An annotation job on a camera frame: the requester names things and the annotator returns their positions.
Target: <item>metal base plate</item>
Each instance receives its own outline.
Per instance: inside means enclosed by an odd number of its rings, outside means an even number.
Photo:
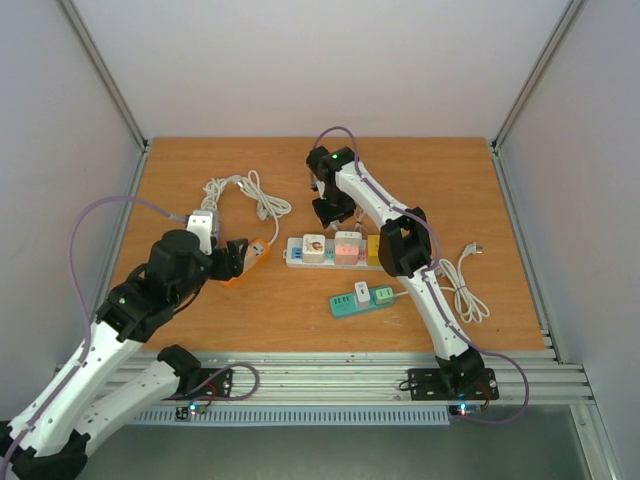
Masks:
[[[496,376],[491,368],[485,368],[478,376],[474,385],[472,385],[468,391],[465,391],[461,395],[451,398],[451,395],[447,393],[440,380],[439,369],[437,368],[412,368],[408,371],[409,380],[405,385],[407,390],[411,394],[411,400],[464,400],[468,401],[483,401],[486,400],[486,394],[476,387],[476,384],[483,385],[491,400],[497,400],[500,398],[498,392],[498,384],[496,382]]]

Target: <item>white power adapter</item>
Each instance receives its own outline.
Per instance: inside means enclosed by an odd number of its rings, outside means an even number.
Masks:
[[[304,235],[302,237],[302,261],[304,263],[323,263],[325,258],[324,235]]]
[[[367,282],[358,282],[355,285],[356,304],[358,308],[366,308],[371,303],[371,294]]]
[[[362,234],[360,232],[336,232],[334,242],[336,247],[360,247]]]

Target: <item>white power strip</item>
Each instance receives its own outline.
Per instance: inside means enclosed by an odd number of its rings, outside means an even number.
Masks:
[[[287,262],[287,267],[292,268],[337,268],[341,270],[382,270],[379,265],[367,265],[367,241],[360,242],[360,256],[355,265],[336,265],[333,261],[334,240],[327,238],[325,241],[325,259],[321,263],[305,263],[302,261],[302,238],[289,237],[287,249],[282,256]]]

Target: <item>floor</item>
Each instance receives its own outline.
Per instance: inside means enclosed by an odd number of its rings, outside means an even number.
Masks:
[[[496,408],[497,416],[507,415]],[[449,427],[125,427],[81,480],[589,478],[568,407]]]

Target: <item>teal power strip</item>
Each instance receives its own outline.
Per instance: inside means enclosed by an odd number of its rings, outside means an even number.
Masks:
[[[345,293],[329,299],[329,307],[334,318],[350,317],[361,313],[373,312],[381,308],[390,307],[395,303],[395,296],[391,287],[385,285],[369,289],[371,300],[368,307],[360,308],[356,302],[355,293]]]

